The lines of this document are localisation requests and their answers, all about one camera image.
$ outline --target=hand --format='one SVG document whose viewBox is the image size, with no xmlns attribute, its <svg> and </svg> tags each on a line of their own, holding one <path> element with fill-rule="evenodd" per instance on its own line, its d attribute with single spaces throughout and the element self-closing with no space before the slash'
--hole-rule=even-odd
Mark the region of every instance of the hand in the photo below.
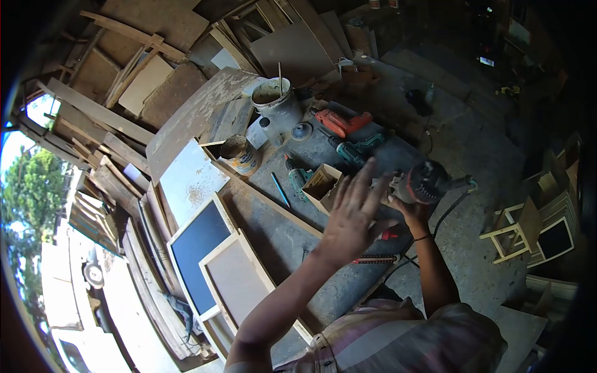
<svg viewBox="0 0 597 373">
<path fill-rule="evenodd" d="M 404 215 L 404 222 L 413 235 L 413 238 L 421 238 L 428 235 L 429 224 L 427 218 L 429 216 L 429 206 L 423 204 L 405 204 L 401 199 L 388 195 L 388 200 L 392 206 Z"/>
<path fill-rule="evenodd" d="M 324 236 L 314 250 L 338 269 L 361 256 L 383 230 L 398 224 L 386 220 L 371 226 L 392 179 L 385 175 L 370 189 L 374 170 L 375 159 L 369 158 L 354 179 L 346 177 L 340 183 Z"/>
</svg>

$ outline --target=green cordless drill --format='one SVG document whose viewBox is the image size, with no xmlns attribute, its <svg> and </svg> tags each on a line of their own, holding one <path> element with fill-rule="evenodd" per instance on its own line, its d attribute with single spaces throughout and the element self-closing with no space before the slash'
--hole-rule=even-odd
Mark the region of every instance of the green cordless drill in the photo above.
<svg viewBox="0 0 597 373">
<path fill-rule="evenodd" d="M 328 143 L 342 156 L 348 163 L 362 168 L 367 160 L 367 154 L 374 148 L 381 145 L 385 137 L 381 133 L 377 133 L 365 141 L 358 143 L 350 143 L 348 141 L 340 141 L 335 136 L 330 136 L 320 130 L 321 133 L 328 137 Z"/>
<path fill-rule="evenodd" d="M 305 171 L 303 168 L 296 167 L 288 154 L 284 154 L 284 159 L 284 165 L 286 165 L 286 169 L 288 170 L 288 179 L 290 179 L 290 185 L 293 186 L 294 193 L 297 197 L 307 202 L 307 197 L 303 193 L 303 186 L 313 176 L 313 171 Z"/>
</svg>

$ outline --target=workbench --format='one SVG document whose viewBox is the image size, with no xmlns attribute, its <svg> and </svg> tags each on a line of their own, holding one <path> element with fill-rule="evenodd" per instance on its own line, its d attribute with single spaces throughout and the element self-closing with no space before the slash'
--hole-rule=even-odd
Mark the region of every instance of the workbench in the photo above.
<svg viewBox="0 0 597 373">
<path fill-rule="evenodd" d="M 333 101 L 329 103 L 328 108 L 345 118 L 357 115 L 356 112 Z M 247 182 L 280 206 L 285 206 L 272 180 L 271 172 L 273 172 L 290 202 L 293 214 L 323 231 L 328 216 L 320 212 L 311 202 L 303 202 L 294 195 L 288 179 L 288 170 L 284 165 L 284 153 L 286 153 L 301 168 L 315 170 L 322 163 L 338 169 L 343 168 L 343 159 L 330 146 L 326 136 L 318 130 L 318 128 L 327 129 L 315 118 L 312 118 L 310 123 L 313 125 L 313 133 L 308 139 L 301 142 L 286 139 L 281 147 L 273 152 L 266 152 L 270 154 L 264 157 L 259 169 Z M 362 141 L 382 130 L 381 126 L 372 122 L 349 135 L 347 140 Z M 386 141 L 373 151 L 373 155 L 377 159 L 375 177 L 380 177 L 385 172 L 408 171 L 425 159 L 413 146 L 389 133 L 386 134 Z M 229 205 L 233 218 L 245 230 L 266 270 L 274 282 L 280 284 L 298 268 L 303 258 L 303 250 L 313 249 L 318 239 L 235 184 L 229 181 L 220 194 Z M 381 205 L 376 217 L 404 221 L 400 212 L 384 205 Z M 394 254 L 402 257 L 409 249 L 412 240 L 412 236 L 403 224 L 402 228 L 404 235 L 388 241 L 376 241 L 367 250 L 367 254 Z M 388 267 L 388 264 L 350 264 L 342 268 L 309 302 L 309 312 L 302 315 L 303 320 L 314 332 L 323 330 L 349 311 Z"/>
</svg>

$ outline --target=car wheel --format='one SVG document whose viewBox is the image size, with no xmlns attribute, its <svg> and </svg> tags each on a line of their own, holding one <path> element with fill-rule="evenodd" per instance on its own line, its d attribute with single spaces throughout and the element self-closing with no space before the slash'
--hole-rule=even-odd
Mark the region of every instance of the car wheel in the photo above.
<svg viewBox="0 0 597 373">
<path fill-rule="evenodd" d="M 88 263 L 85 268 L 83 268 L 83 277 L 94 289 L 101 289 L 104 287 L 104 273 L 101 271 L 101 267 L 97 264 Z"/>
</svg>

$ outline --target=bucket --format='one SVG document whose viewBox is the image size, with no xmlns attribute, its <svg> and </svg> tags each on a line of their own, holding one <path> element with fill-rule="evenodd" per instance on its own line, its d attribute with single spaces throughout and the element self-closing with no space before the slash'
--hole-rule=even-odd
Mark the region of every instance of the bucket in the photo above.
<svg viewBox="0 0 597 373">
<path fill-rule="evenodd" d="M 303 111 L 294 96 L 290 81 L 282 78 L 282 97 L 280 97 L 280 79 L 272 78 L 253 90 L 251 102 L 257 111 L 269 118 L 271 125 L 281 134 L 290 132 L 303 121 Z"/>
<path fill-rule="evenodd" d="M 220 156 L 240 175 L 251 176 L 261 165 L 261 154 L 243 135 L 233 135 L 222 144 Z"/>
</svg>

